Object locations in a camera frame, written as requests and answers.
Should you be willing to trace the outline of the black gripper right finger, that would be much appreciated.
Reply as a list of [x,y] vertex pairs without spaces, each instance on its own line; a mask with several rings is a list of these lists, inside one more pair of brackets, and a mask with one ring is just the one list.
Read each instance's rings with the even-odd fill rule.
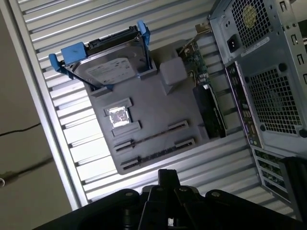
[[194,230],[303,230],[305,224],[222,190],[201,196],[181,186],[176,170],[170,184]]

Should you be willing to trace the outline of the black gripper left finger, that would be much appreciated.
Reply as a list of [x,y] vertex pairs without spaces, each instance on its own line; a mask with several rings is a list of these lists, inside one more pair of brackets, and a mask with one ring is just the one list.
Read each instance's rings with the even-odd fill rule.
[[38,227],[39,230],[166,230],[169,171],[138,193],[122,189]]

